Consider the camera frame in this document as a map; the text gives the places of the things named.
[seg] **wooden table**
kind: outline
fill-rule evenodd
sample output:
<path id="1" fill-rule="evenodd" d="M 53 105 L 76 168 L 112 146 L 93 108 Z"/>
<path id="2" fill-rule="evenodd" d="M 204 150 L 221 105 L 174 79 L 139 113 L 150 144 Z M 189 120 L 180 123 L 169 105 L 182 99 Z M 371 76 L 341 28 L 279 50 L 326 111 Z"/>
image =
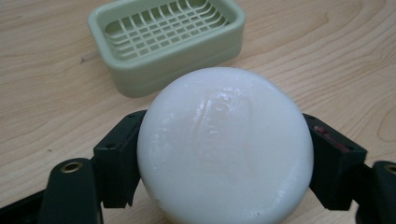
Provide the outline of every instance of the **wooden table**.
<path id="1" fill-rule="evenodd" d="M 125 115 L 158 92 L 115 89 L 87 26 L 106 1 L 0 1 L 0 207 L 46 187 L 57 163 L 90 158 Z M 396 161 L 396 1 L 236 0 L 246 11 L 242 52 L 225 66 L 269 78 L 305 113 Z M 354 223 L 309 190 L 284 223 Z M 134 207 L 106 223 L 167 223 L 139 185 Z"/>

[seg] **green soap dish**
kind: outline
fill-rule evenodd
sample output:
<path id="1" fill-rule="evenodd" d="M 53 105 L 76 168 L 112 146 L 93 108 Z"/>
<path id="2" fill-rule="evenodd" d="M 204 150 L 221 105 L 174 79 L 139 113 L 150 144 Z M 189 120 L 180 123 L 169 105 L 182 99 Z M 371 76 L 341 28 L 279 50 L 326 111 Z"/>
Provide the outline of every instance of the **green soap dish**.
<path id="1" fill-rule="evenodd" d="M 125 0 L 98 7 L 88 24 L 117 89 L 141 97 L 235 57 L 245 13 L 231 0 Z"/>

